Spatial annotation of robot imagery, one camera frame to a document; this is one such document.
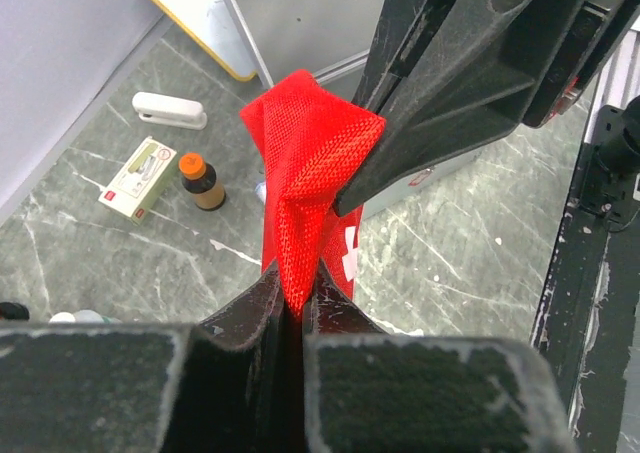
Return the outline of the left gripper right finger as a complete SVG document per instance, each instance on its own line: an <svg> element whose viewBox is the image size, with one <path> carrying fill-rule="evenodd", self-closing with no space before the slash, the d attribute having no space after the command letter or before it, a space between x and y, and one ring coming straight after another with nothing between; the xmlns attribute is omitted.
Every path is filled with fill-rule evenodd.
<svg viewBox="0 0 640 453"><path fill-rule="evenodd" d="M378 327L318 270L303 313L311 452L571 452L548 363L504 338Z"/></svg>

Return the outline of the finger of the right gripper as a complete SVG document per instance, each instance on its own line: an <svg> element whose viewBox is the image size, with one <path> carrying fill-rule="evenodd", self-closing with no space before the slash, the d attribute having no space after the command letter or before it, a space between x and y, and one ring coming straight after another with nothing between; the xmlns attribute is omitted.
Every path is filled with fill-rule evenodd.
<svg viewBox="0 0 640 453"><path fill-rule="evenodd" d="M363 75L352 102L369 109L368 102L402 46L426 0L384 0L369 48Z"/></svg>

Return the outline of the red first aid kit pouch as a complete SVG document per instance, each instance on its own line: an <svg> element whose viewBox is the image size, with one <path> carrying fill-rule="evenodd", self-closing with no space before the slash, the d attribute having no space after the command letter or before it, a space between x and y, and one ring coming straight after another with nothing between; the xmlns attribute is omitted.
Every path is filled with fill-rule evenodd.
<svg viewBox="0 0 640 453"><path fill-rule="evenodd" d="M240 117L265 167L262 265L277 263L296 317L320 265L351 297L362 210L340 217L333 204L381 137L385 119L326 91L305 70L253 100Z"/></svg>

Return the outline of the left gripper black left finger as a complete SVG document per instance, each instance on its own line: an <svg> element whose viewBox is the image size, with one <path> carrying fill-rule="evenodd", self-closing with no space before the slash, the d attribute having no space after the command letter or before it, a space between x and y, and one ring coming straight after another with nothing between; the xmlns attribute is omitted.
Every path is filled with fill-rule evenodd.
<svg viewBox="0 0 640 453"><path fill-rule="evenodd" d="M269 268L194 323L5 322L5 452L266 452L283 311Z"/></svg>

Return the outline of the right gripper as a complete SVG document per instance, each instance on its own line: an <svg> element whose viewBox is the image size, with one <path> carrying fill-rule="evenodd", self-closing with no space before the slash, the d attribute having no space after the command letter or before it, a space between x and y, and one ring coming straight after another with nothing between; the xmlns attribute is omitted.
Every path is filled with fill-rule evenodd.
<svg viewBox="0 0 640 453"><path fill-rule="evenodd" d="M386 127L338 194L345 215L399 179L581 98L639 0L426 0L369 111Z"/></svg>

